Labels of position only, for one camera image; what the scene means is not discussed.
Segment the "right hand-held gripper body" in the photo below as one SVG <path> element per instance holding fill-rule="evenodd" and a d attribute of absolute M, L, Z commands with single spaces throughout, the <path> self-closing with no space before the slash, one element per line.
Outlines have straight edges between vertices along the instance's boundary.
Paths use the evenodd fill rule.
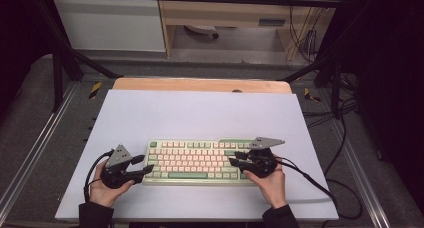
<path fill-rule="evenodd" d="M 245 169 L 254 173 L 259 178 L 265 178 L 274 172 L 277 160 L 271 147 L 284 144 L 284 140 L 257 137 L 249 144 L 247 159 L 250 160 Z"/>

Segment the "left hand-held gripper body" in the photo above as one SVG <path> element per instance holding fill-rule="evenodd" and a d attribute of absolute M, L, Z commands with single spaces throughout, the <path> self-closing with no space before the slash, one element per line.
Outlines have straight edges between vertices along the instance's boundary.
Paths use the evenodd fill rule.
<path fill-rule="evenodd" d="M 111 156 L 106 161 L 101 172 L 102 182 L 111 189 L 118 189 L 126 182 L 137 181 L 137 175 L 134 172 L 127 172 L 129 164 L 133 160 L 131 154 L 123 145 L 119 145 L 112 151 Z"/>

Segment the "cream pink green keyboard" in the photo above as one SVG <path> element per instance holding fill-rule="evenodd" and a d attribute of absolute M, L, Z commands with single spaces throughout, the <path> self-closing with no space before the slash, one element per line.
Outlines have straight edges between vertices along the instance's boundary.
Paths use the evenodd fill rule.
<path fill-rule="evenodd" d="M 252 186 L 246 176 L 230 164 L 235 152 L 247 152 L 246 139 L 151 140 L 145 164 L 153 165 L 146 185 Z"/>

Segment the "person's left hand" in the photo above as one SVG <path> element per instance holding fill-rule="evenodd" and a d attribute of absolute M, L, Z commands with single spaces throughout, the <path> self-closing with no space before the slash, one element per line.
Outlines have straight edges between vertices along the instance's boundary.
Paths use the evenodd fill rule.
<path fill-rule="evenodd" d="M 134 181 L 130 180 L 119 188 L 111 189 L 107 187 L 101 180 L 101 174 L 104 166 L 105 161 L 96 166 L 94 178 L 90 183 L 89 201 L 104 207 L 111 208 L 116 200 L 133 186 Z"/>

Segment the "person's right hand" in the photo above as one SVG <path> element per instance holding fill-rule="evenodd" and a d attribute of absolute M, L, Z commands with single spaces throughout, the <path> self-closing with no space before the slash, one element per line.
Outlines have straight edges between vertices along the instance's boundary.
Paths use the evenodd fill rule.
<path fill-rule="evenodd" d="M 264 199 L 273 209 L 281 208 L 287 204 L 285 195 L 285 173 L 280 164 L 278 164 L 275 170 L 265 178 L 259 178 L 254 173 L 247 170 L 244 170 L 243 174 L 259 187 Z"/>

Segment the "white table board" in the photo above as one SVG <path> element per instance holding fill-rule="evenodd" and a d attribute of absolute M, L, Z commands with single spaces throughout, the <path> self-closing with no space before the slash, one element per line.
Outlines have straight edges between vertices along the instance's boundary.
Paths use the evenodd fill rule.
<path fill-rule="evenodd" d="M 293 94 L 111 90 L 56 213 L 75 221 L 87 172 L 96 158 L 119 144 L 133 155 L 153 139 L 215 140 L 269 137 L 282 140 L 275 154 L 286 169 L 286 197 L 301 221 L 335 220 L 331 199 L 310 184 L 325 178 Z M 269 207 L 259 189 L 218 186 L 153 186 L 141 183 L 115 204 L 117 221 L 257 221 Z"/>

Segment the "right yellow clamp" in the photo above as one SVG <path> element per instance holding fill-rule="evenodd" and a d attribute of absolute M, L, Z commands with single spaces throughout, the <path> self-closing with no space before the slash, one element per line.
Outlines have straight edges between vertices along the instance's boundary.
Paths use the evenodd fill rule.
<path fill-rule="evenodd" d="M 304 88 L 304 98 L 307 100 L 312 100 L 314 102 L 321 102 L 319 97 L 312 96 L 308 88 Z"/>

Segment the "yellow clamp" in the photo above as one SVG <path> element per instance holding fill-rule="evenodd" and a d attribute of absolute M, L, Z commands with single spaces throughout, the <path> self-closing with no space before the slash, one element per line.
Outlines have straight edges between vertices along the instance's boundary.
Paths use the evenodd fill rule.
<path fill-rule="evenodd" d="M 308 88 L 304 88 L 304 98 L 307 100 L 312 100 L 314 102 L 321 102 L 319 97 L 312 96 Z"/>
<path fill-rule="evenodd" d="M 102 82 L 96 82 L 93 85 L 93 87 L 92 87 L 92 89 L 91 89 L 91 91 L 89 93 L 89 96 L 88 96 L 89 99 L 95 99 L 95 97 L 96 97 L 96 95 L 97 95 L 97 93 L 98 93 L 101 85 L 102 85 Z"/>

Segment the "left yellow clamp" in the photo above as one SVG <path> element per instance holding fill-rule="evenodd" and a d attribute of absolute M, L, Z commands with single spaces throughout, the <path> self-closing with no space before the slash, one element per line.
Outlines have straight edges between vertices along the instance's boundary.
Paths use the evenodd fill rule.
<path fill-rule="evenodd" d="M 96 82 L 93 85 L 93 87 L 92 87 L 92 89 L 91 89 L 91 91 L 89 93 L 89 96 L 88 96 L 89 99 L 95 99 L 95 97 L 96 97 L 96 95 L 97 95 L 97 93 L 98 93 L 101 85 L 102 85 L 102 82 Z"/>

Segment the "wooden table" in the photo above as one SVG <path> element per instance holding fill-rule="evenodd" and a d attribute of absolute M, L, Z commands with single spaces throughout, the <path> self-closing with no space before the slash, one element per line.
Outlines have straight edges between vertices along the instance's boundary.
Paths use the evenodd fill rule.
<path fill-rule="evenodd" d="M 291 94 L 287 82 L 198 78 L 118 78 L 114 90 L 204 91 Z"/>

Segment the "white chair base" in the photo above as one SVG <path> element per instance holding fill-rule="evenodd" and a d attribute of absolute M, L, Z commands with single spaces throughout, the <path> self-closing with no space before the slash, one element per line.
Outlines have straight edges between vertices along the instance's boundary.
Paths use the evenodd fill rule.
<path fill-rule="evenodd" d="M 217 30 L 214 26 L 186 25 L 185 28 L 198 34 L 211 35 L 214 39 L 219 38 L 219 34 L 217 33 Z"/>

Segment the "white cabinet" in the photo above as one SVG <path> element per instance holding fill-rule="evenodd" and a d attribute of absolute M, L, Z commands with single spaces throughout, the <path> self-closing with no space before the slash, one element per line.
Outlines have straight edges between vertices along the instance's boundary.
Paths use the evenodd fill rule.
<path fill-rule="evenodd" d="M 80 50 L 164 52 L 156 1 L 54 0 L 71 45 Z"/>

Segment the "light wooden desk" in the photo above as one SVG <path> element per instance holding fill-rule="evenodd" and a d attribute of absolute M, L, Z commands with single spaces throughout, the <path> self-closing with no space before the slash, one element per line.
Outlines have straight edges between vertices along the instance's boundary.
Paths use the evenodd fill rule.
<path fill-rule="evenodd" d="M 326 31 L 332 9 L 274 5 L 161 1 L 159 3 L 167 52 L 178 26 L 274 28 L 288 60 L 300 52 L 300 40 L 310 30 Z"/>

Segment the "black curtain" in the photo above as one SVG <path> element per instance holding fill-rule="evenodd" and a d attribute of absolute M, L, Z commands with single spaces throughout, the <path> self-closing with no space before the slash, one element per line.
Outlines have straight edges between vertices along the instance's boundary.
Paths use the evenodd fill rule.
<path fill-rule="evenodd" d="M 25 0 L 0 0 L 0 119 L 18 93 L 31 65 L 43 55 Z"/>
<path fill-rule="evenodd" d="M 377 147 L 424 212 L 424 0 L 372 0 L 349 65 Z"/>

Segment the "aluminium floor rail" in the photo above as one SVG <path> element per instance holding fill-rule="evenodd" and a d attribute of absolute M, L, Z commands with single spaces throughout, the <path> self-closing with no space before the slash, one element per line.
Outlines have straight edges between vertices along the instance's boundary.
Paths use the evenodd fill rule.
<path fill-rule="evenodd" d="M 0 197 L 0 224 L 6 220 L 36 163 L 41 157 L 51 136 L 66 112 L 66 109 L 75 94 L 75 90 L 79 87 L 79 85 L 79 82 L 71 82 L 68 85 L 68 88 L 63 95 L 63 103 L 49 116 L 47 123 L 27 153 L 25 160 L 19 167 L 17 173 L 13 176 L 11 183 L 8 185 L 3 195 Z"/>
<path fill-rule="evenodd" d="M 375 228 L 390 228 L 390 222 L 382 208 L 379 199 L 362 167 L 358 156 L 347 136 L 347 130 L 343 128 L 342 122 L 333 120 L 332 125 L 340 141 L 343 141 L 343 152 L 346 162 L 351 170 L 355 183 L 361 194 L 363 203 L 374 224 Z"/>

